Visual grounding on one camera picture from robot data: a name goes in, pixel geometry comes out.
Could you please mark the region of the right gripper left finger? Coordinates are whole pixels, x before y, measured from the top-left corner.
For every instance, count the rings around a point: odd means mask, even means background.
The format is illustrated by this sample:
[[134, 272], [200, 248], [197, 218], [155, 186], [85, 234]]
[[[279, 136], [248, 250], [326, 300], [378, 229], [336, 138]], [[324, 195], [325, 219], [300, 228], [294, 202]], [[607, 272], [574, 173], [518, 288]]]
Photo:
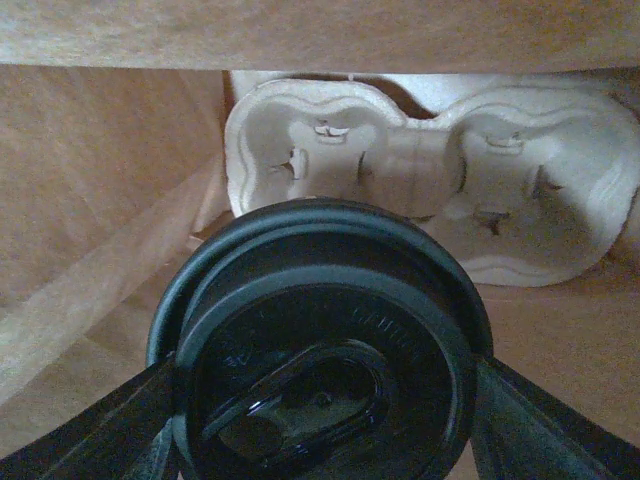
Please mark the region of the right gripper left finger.
[[120, 479], [173, 414], [174, 364], [157, 362], [1, 460], [3, 479]]

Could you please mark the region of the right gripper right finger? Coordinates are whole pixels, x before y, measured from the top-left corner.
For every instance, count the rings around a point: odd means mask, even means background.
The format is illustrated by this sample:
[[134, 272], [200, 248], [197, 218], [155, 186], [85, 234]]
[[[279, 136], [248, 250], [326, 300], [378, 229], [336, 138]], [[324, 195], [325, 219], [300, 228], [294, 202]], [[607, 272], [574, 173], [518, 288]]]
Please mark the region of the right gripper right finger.
[[639, 449], [495, 358], [477, 362], [481, 479], [637, 479]]

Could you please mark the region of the black coffee cup lid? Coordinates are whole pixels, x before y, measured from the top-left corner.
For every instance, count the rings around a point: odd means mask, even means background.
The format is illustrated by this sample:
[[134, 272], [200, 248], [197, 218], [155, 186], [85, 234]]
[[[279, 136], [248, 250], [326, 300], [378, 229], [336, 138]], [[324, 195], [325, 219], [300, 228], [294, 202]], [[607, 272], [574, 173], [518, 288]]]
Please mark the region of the black coffee cup lid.
[[296, 200], [202, 244], [147, 360], [176, 362], [186, 479], [441, 479], [471, 434], [482, 300], [435, 240], [381, 209]]

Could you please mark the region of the brown paper bag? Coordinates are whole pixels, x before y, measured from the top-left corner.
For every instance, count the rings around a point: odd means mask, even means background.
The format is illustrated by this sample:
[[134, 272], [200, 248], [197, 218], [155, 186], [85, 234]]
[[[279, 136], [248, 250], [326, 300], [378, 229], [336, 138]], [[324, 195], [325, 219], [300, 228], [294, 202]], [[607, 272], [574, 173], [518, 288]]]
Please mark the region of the brown paper bag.
[[[635, 1], [3, 2], [2, 400], [232, 209], [226, 123], [257, 86], [638, 63]], [[120, 479], [184, 478], [173, 414]]]

